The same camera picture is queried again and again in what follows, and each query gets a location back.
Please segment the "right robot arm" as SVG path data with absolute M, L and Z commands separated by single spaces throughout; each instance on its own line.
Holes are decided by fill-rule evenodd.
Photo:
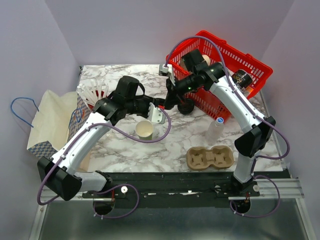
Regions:
M 270 139 L 276 121 L 254 109 L 221 63 L 208 65 L 198 49 L 184 55 L 182 60 L 191 74 L 181 80 L 175 79 L 170 66 L 162 64 L 159 67 L 159 75 L 168 77 L 164 106 L 170 108 L 177 105 L 183 101 L 183 95 L 196 92 L 199 88 L 213 94 L 224 104 L 243 131 L 243 135 L 234 142 L 238 151 L 237 165 L 233 172 L 236 180 L 230 183 L 230 191 L 241 196 L 247 192 L 247 182 L 252 179 L 254 159 Z

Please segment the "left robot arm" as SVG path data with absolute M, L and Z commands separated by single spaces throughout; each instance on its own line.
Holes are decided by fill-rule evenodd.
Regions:
M 76 176 L 77 169 L 96 142 L 126 115 L 137 115 L 146 119 L 152 111 L 163 116 L 165 100 L 137 95 L 143 85 L 134 77 L 123 76 L 109 96 L 98 100 L 79 131 L 71 140 L 50 158 L 41 157 L 37 168 L 41 186 L 47 186 L 65 201 L 72 199 L 83 186 L 85 179 Z

